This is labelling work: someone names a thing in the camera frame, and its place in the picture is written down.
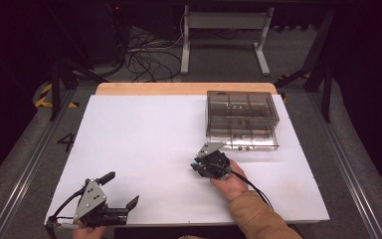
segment wire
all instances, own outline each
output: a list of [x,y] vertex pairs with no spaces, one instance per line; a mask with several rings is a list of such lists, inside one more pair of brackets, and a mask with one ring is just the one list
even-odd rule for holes
[[[172,48],[174,47],[175,45],[183,45],[183,44],[180,44],[179,41],[181,41],[182,39],[182,35],[178,38],[178,40],[176,40],[172,45],[170,46],[167,46],[167,47],[162,47],[162,46],[158,46],[158,47],[154,47],[154,48],[147,48],[149,50],[163,50],[163,49],[169,49],[169,48]],[[156,42],[150,42],[148,43],[147,45],[153,45],[153,44],[156,44],[156,43],[171,43],[172,41],[156,41]]]
[[83,195],[84,193],[84,190],[83,189],[80,189],[79,191],[75,192],[70,198],[68,198],[59,208],[58,210],[55,212],[54,214],[54,217],[57,218],[58,214],[62,211],[62,209],[64,209],[65,206],[68,205],[68,203],[70,203],[74,198],[78,197],[78,196],[81,196]]
[[181,17],[181,21],[179,22],[179,29],[181,29],[181,36],[178,38],[178,40],[176,40],[176,42],[174,42],[172,45],[168,46],[168,47],[157,47],[157,48],[150,48],[150,50],[160,50],[160,49],[169,49],[169,48],[172,48],[174,47],[175,45],[177,44],[180,44],[179,41],[181,41],[181,39],[184,37],[184,31],[182,30],[182,22],[184,20],[184,14],[182,14],[182,17]]
[[[176,42],[167,47],[162,47],[163,45],[159,46],[158,48],[146,47],[148,45],[152,45],[154,41],[158,41],[159,39],[160,38],[158,38],[157,36],[153,36],[150,33],[142,33],[142,34],[133,36],[129,40],[128,49],[126,51],[127,60],[125,61],[126,62],[125,67],[127,68],[129,72],[135,74],[135,78],[132,80],[132,82],[135,82],[135,81],[138,82],[139,78],[141,78],[145,74],[148,74],[151,79],[150,81],[146,81],[146,82],[157,82],[157,81],[167,80],[167,79],[170,79],[171,82],[173,82],[173,78],[180,74],[180,67],[178,67],[178,71],[173,73],[170,68],[168,68],[166,65],[162,64],[159,60],[154,58],[153,55],[155,54],[169,55],[173,57],[178,62],[178,65],[180,66],[181,60],[177,56],[169,52],[164,52],[164,51],[151,51],[151,50],[171,48],[176,44]],[[167,70],[169,72],[169,75],[165,77],[155,78],[154,75],[160,69]]]
[[272,207],[272,204],[270,203],[269,199],[265,196],[265,194],[262,192],[262,190],[260,190],[259,188],[257,188],[250,180],[248,180],[246,177],[244,177],[243,175],[241,175],[240,173],[234,171],[234,170],[231,170],[231,173],[235,174],[238,178],[240,178],[241,180],[243,180],[244,182],[246,182],[247,184],[249,184],[250,186],[252,186],[254,188],[254,190],[256,190],[256,192],[260,195],[260,197],[263,199],[263,201],[268,204],[268,206],[270,208],[272,208],[273,211],[275,211]]
[[57,217],[57,219],[74,219],[74,217]]

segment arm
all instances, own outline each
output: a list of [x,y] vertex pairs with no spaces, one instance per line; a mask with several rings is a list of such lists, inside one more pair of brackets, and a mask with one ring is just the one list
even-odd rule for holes
[[[74,224],[84,226],[83,223],[79,220],[75,221]],[[95,229],[90,227],[82,227],[73,231],[73,239],[100,239],[106,227],[97,227]]]
[[[244,170],[233,160],[232,169],[243,176]],[[231,174],[225,180],[210,180],[230,201],[229,211],[247,239],[300,239],[287,227],[285,221],[275,213],[255,191]]]

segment white paper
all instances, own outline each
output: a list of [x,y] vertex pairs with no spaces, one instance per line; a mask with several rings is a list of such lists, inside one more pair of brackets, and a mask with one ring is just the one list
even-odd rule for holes
[[[227,152],[287,222],[328,220],[324,202],[280,96],[273,151]],[[116,172],[102,187],[109,207],[139,195],[128,225],[233,223],[227,201],[190,163],[206,142],[206,96],[92,96],[48,216],[86,178]],[[60,216],[73,216],[73,200]]]

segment sleeve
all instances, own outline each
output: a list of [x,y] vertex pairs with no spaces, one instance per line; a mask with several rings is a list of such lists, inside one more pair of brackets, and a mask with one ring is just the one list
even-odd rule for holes
[[255,191],[232,200],[229,211],[247,239],[300,239]]

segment wooden table edge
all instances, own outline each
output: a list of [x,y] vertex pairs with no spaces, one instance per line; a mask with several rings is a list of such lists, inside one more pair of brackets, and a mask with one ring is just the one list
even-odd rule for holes
[[207,91],[269,92],[277,95],[271,83],[102,83],[96,95],[102,96],[157,96],[206,95]]

